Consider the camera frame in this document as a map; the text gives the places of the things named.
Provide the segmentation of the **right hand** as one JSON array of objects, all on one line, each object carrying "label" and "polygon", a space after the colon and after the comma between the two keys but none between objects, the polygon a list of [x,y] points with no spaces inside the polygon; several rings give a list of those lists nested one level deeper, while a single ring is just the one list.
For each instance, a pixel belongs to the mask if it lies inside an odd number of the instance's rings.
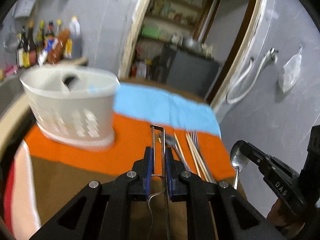
[{"label": "right hand", "polygon": [[295,238],[304,227],[305,221],[295,216],[280,199],[272,205],[267,220],[275,226],[286,239]]}]

